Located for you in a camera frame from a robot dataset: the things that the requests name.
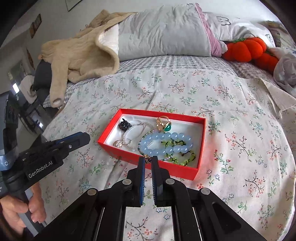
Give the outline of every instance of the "floral bedsheet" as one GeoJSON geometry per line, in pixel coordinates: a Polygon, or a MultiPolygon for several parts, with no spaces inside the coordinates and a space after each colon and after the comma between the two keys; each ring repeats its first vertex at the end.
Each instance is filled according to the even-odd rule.
{"type": "MultiPolygon", "coordinates": [[[[177,179],[211,189],[267,240],[284,238],[295,210],[296,109],[282,111],[261,79],[207,69],[132,70],[77,88],[44,136],[54,140],[85,131],[91,142],[41,180],[47,222],[87,189],[109,188],[134,168],[96,142],[120,108],[206,118],[201,168],[194,181],[177,179]]],[[[171,209],[154,206],[148,169],[144,206],[127,209],[124,240],[174,240],[171,209]]]]}

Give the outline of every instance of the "beige coat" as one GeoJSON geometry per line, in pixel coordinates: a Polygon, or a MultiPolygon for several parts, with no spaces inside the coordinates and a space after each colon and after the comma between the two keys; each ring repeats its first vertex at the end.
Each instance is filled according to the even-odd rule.
{"type": "Polygon", "coordinates": [[[107,28],[123,21],[130,13],[108,13],[103,10],[74,38],[52,40],[42,45],[39,58],[52,64],[50,102],[63,105],[68,79],[79,81],[115,74],[119,69],[118,55],[99,43],[98,36],[107,28]]]}

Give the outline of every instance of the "pink pillow trim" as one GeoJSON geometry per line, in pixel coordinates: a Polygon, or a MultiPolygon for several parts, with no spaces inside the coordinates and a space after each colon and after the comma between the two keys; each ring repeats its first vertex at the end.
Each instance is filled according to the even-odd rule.
{"type": "Polygon", "coordinates": [[[207,37],[209,39],[210,42],[210,46],[211,46],[211,55],[215,56],[215,57],[221,57],[222,55],[222,50],[221,50],[221,45],[219,43],[219,41],[215,38],[213,32],[210,29],[209,24],[207,23],[206,19],[205,19],[205,15],[202,12],[201,7],[199,6],[198,3],[195,4],[196,10],[200,16],[200,19],[202,21],[202,24],[204,26],[204,29],[207,33],[207,37]]]}

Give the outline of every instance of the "red box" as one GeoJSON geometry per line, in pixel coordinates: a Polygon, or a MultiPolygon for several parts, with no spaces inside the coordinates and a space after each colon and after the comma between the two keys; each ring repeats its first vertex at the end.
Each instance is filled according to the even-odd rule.
{"type": "MultiPolygon", "coordinates": [[[[115,128],[115,125],[118,123],[122,115],[137,115],[137,116],[148,116],[148,117],[155,117],[158,118],[162,115],[167,116],[171,120],[178,120],[178,121],[185,121],[191,123],[198,123],[202,124],[202,137],[200,142],[200,154],[198,157],[198,164],[197,167],[188,167],[188,166],[180,166],[174,163],[159,161],[159,166],[165,168],[169,171],[171,176],[181,177],[189,180],[193,180],[200,168],[201,157],[202,157],[202,150],[203,150],[203,143],[205,138],[205,126],[206,126],[206,119],[195,117],[195,116],[188,116],[188,115],[179,115],[173,113],[163,113],[157,111],[148,111],[148,110],[132,110],[132,109],[119,109],[118,112],[115,114],[113,119],[110,121],[109,125],[106,127],[100,138],[98,139],[98,143],[100,146],[112,157],[118,158],[123,161],[127,161],[129,163],[138,164],[138,160],[140,155],[136,153],[132,153],[129,151],[125,151],[119,148],[116,148],[112,145],[105,144],[106,139],[115,128]]],[[[151,170],[151,164],[146,164],[146,168],[151,170]]]]}

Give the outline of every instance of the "human hand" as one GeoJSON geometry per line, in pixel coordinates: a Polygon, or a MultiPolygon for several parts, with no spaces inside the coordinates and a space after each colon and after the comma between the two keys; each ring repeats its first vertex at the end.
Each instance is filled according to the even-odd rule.
{"type": "Polygon", "coordinates": [[[31,187],[31,191],[33,192],[33,196],[30,198],[29,205],[12,196],[5,196],[0,199],[5,220],[19,235],[22,235],[26,225],[21,220],[18,213],[26,213],[29,209],[32,213],[31,219],[34,223],[37,221],[42,223],[46,218],[44,201],[41,196],[39,183],[35,183],[31,187]]]}

